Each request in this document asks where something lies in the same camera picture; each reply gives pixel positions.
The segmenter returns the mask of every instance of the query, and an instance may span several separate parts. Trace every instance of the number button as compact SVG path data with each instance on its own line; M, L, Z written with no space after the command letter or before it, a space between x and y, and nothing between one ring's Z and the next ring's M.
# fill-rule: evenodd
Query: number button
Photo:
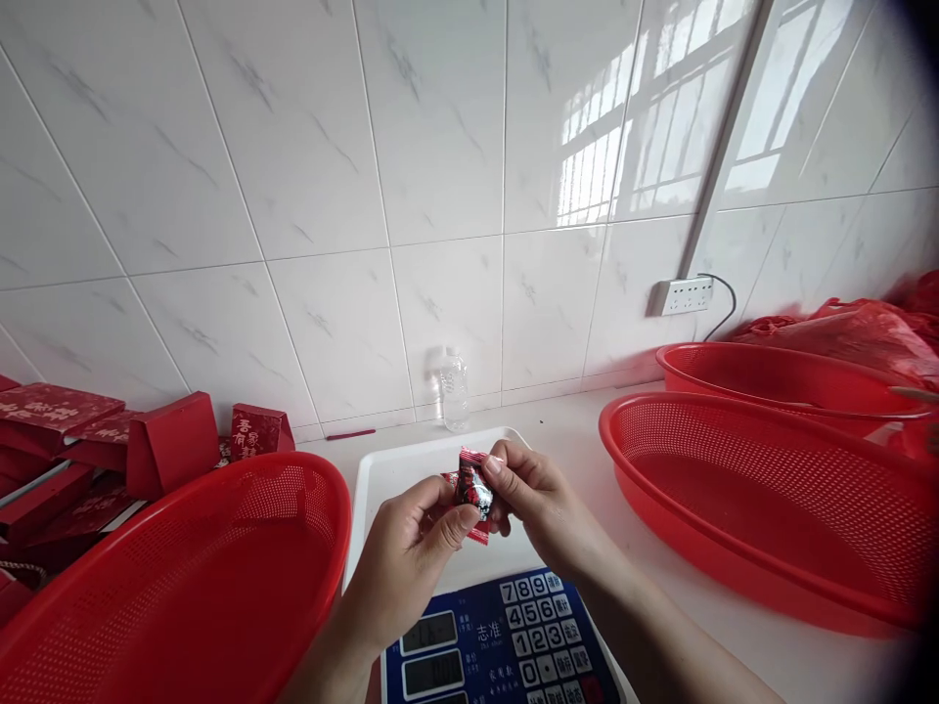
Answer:
M534 660L522 660L518 663L518 668L521 670L521 680L526 687L538 684L538 669L535 667Z
M564 638L569 643L580 642L580 629L577 628L577 622L573 619L566 619L560 622L560 627L564 630Z
M525 619L521 616L521 606L510 606L506 609L506 619L509 621L509 628L513 631L525 625Z
M531 641L528 639L528 634L525 631L519 631L512 635L512 645L515 648L515 655L517 657L521 658L526 655L531 655Z
M515 591L518 592L519 601L525 601L527 598L531 598L531 580L527 577L515 580Z
M557 685L545 689L545 696L548 697L548 704L564 704L564 692Z
M521 606L521 613L525 617L526 626L531 626L532 624L536 624L541 620L538 618L538 607L535 606L534 601L529 601L528 603L524 603Z
M545 626L545 634L548 636L548 645L552 648L564 645L564 633L560 629L560 624L548 624Z
M535 603L538 604L538 611L541 613L542 621L551 621L557 616L555 613L555 604L549 598L538 599Z
M531 578L531 591L535 596L544 596L548 593L548 583L545 582L544 575L535 575Z
M535 652L544 652L548 649L548 639L545 636L545 630L541 626L531 629L528 632L528 637L531 638L531 647Z
M573 676L574 661L570 659L570 653L566 650L555 653L555 665L558 666L558 675L562 680Z
M541 675L541 681L544 684L553 682L558 678L558 671L555 670L555 661L552 659L551 655L542 655L539 658L535 658L535 662L538 663L538 674Z
M567 594L555 594L553 599L555 601L555 611L560 618L574 615L573 610L570 608L570 601L567 600Z
M515 585L512 582L504 582L499 585L499 591L502 593L503 603L518 601L518 596L515 594Z
M565 682L564 694L567 695L569 704L584 704L584 693L577 682Z
M590 655L587 654L587 648L583 645L570 649L570 659L574 661L574 670L577 671L578 675L583 675L585 672L594 669L593 665L590 664Z
M552 594L564 591L564 582L562 582L560 577L554 572L546 574L545 581L548 583L548 589Z

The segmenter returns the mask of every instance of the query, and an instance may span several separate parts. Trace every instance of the fingernail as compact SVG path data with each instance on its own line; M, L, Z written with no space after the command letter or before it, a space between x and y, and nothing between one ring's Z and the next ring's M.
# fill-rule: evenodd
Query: fingernail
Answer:
M493 474L499 474L502 471L502 463L497 461L492 455L486 458L486 469Z

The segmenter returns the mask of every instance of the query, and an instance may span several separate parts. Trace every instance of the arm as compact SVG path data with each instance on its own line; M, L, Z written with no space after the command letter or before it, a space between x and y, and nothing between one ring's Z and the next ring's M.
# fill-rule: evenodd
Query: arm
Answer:
M494 529L521 519L542 559L574 583L642 704L782 700L620 552L547 457L500 441L484 467Z

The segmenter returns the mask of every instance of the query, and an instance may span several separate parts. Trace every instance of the red colander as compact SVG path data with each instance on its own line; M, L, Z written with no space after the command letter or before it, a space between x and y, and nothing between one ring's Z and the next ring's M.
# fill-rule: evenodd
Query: red colander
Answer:
M634 511L719 582L844 633L919 623L939 556L928 470L805 418L701 394L612 401L600 435Z
M0 634L0 701L273 701L329 613L350 513L342 476L306 453L188 484Z
M655 354L669 391L725 396L787 411L865 437L930 409L899 396L901 378L841 360L739 342L668 345Z

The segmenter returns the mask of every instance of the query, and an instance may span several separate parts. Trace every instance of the black cable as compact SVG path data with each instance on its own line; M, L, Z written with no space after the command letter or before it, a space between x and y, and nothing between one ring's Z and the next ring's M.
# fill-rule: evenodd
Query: black cable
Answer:
M721 284L723 284L724 286L726 286L726 287L727 287L727 290L731 293L731 312L728 313L728 314L724 317L724 320L722 320L720 323L718 323L716 326L714 326L714 330L712 330L711 332L709 332L709 333L707 334L707 337L704 338L704 341L707 342L707 341L711 338L711 335L714 334L715 332L717 332L717 330L719 330L722 325L724 325L727 321L729 321L729 319L731 318L731 316L734 315L734 313L737 311L737 294L736 294L735 291L734 291L734 287L731 286L730 284L728 284L728 283L727 283L726 281L724 281L723 279L721 279L719 276L715 276L714 274L708 274L708 273L706 273L706 272L703 273L703 274L698 274L698 275L699 275L699 276L709 276L711 279L717 279L717 281L719 281Z

